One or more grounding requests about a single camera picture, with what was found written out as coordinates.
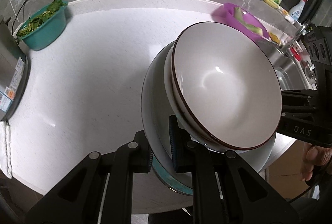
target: white spray bottle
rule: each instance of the white spray bottle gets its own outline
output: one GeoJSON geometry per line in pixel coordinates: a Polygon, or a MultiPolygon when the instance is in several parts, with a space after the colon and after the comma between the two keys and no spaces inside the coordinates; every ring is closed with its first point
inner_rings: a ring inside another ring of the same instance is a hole
{"type": "Polygon", "coordinates": [[[295,20],[297,21],[298,18],[300,17],[302,10],[304,8],[305,2],[308,2],[308,0],[300,0],[300,2],[293,6],[290,11],[289,11],[289,15],[295,20]]]}

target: stainless steel sink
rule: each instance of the stainless steel sink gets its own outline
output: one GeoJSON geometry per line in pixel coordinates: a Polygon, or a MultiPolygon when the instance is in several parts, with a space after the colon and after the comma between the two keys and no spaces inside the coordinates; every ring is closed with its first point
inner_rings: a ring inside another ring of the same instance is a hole
{"type": "Polygon", "coordinates": [[[282,90],[312,89],[300,65],[284,55],[276,44],[264,39],[256,44],[271,62],[282,90]]]}

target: teal bowl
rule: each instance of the teal bowl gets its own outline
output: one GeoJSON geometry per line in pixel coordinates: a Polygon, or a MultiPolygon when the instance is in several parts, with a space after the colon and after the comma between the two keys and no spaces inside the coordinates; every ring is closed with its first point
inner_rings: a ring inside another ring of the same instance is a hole
{"type": "MultiPolygon", "coordinates": [[[[37,11],[31,18],[36,17],[37,15],[43,13],[49,5],[46,5],[39,11],[37,11]]],[[[36,30],[32,31],[30,34],[25,35],[24,37],[18,37],[19,41],[24,41],[26,45],[32,50],[41,50],[51,44],[56,40],[59,35],[63,32],[66,27],[66,17],[64,14],[64,9],[67,6],[62,6],[52,17],[50,17],[46,22],[44,22],[36,30]]],[[[25,21],[24,24],[20,27],[22,29],[24,26],[27,26],[29,20],[25,21]]]]}

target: white towel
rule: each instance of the white towel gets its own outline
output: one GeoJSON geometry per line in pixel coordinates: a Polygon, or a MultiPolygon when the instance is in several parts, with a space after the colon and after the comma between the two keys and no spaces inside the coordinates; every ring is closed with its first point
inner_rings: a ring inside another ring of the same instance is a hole
{"type": "Polygon", "coordinates": [[[10,125],[0,122],[0,169],[8,178],[12,178],[12,160],[10,152],[10,125]]]}

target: hand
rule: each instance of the hand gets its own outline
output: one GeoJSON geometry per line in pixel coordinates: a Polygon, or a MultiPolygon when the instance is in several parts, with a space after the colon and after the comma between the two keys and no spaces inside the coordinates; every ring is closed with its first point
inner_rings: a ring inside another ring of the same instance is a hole
{"type": "MultiPolygon", "coordinates": [[[[332,148],[323,148],[305,143],[301,164],[301,181],[308,181],[312,177],[314,165],[325,166],[332,156],[332,148]]],[[[328,174],[332,174],[332,163],[326,169],[328,174]]]]}

